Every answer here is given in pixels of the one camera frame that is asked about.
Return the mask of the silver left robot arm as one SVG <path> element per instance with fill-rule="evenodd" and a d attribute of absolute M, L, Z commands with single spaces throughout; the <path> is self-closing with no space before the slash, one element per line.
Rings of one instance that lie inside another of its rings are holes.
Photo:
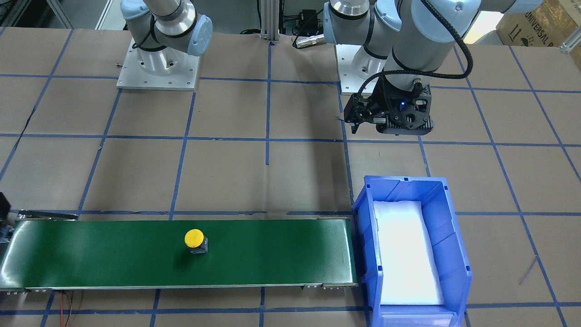
<path fill-rule="evenodd" d="M 361 47 L 379 64 L 343 110 L 356 133 L 373 124 L 379 133 L 423 136 L 433 130 L 431 79 L 463 80 L 473 57 L 462 36 L 479 11 L 524 13 L 539 0 L 330 0 L 324 4 L 324 37 L 330 44 Z"/>

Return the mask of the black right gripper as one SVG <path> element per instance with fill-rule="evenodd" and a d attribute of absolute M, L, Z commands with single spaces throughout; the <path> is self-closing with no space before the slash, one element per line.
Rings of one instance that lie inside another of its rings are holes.
<path fill-rule="evenodd" d="M 12 226 L 9 224 L 8 215 L 11 204 L 3 192 L 0 193 L 0 240 L 9 241 L 12 237 Z"/>

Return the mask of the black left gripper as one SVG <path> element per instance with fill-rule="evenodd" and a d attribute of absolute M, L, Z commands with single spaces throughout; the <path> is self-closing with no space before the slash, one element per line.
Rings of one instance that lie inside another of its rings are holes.
<path fill-rule="evenodd" d="M 355 134 L 363 123 L 375 124 L 379 133 L 424 136 L 432 132 L 430 86 L 419 80 L 411 91 L 392 85 L 381 77 L 369 97 L 352 94 L 343 110 L 343 120 Z"/>

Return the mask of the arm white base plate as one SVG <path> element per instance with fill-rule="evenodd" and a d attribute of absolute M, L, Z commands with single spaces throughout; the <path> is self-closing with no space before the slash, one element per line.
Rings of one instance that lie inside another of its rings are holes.
<path fill-rule="evenodd" d="M 384 68 L 385 59 L 369 55 L 362 45 L 336 45 L 337 68 L 342 95 L 356 93 L 362 83 Z"/>
<path fill-rule="evenodd" d="M 157 52 L 133 49 L 133 39 L 116 86 L 134 90 L 195 91 L 199 57 L 166 48 Z"/>

